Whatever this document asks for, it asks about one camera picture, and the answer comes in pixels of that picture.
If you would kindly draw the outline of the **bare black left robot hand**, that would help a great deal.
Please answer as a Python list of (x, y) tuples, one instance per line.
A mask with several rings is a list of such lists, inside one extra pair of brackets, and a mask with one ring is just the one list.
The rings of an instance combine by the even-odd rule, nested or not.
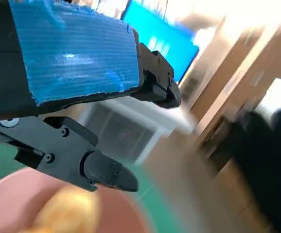
[(121, 20), (70, 0), (0, 0), (0, 142), (39, 172), (88, 191), (136, 192), (134, 174), (102, 154), (94, 133), (50, 114), (125, 96), (176, 108), (174, 76)]

